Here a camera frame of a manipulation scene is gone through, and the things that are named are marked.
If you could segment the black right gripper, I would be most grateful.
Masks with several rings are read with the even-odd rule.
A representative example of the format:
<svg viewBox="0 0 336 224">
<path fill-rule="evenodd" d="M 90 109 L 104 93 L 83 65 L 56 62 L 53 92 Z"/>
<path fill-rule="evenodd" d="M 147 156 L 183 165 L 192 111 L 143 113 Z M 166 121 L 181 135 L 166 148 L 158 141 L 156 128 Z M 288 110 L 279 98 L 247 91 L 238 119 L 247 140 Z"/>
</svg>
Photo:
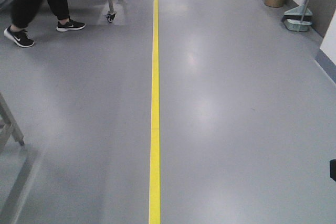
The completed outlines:
<svg viewBox="0 0 336 224">
<path fill-rule="evenodd" d="M 336 159 L 332 159 L 329 163 L 330 178 L 336 181 Z"/>
</svg>

